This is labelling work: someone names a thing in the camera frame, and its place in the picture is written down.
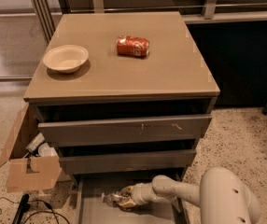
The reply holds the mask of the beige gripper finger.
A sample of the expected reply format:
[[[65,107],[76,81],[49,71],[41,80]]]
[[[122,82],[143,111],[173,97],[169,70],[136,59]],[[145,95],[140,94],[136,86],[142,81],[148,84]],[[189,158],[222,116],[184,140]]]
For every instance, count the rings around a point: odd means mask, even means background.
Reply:
[[[120,193],[121,193],[122,195],[130,195],[130,194],[132,193],[133,189],[134,189],[133,186],[127,186],[127,187],[123,188],[123,189],[120,191]]]
[[[133,200],[125,200],[125,201],[119,202],[119,206],[121,208],[129,209],[129,208],[136,207],[136,203]]]

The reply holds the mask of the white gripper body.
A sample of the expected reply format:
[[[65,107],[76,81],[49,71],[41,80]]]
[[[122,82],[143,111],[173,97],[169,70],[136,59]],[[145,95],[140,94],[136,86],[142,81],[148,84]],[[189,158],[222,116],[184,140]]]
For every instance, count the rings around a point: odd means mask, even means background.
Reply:
[[[152,202],[154,198],[153,187],[150,183],[138,183],[133,186],[131,198],[137,205]]]

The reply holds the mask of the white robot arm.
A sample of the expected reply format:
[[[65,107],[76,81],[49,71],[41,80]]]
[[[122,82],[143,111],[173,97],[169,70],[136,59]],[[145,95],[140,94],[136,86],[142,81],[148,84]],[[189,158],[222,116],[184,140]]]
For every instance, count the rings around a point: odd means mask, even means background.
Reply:
[[[202,224],[257,224],[260,219],[258,198],[237,175],[222,167],[206,170],[199,186],[157,175],[149,183],[124,188],[119,206],[132,208],[175,199],[199,207]]]

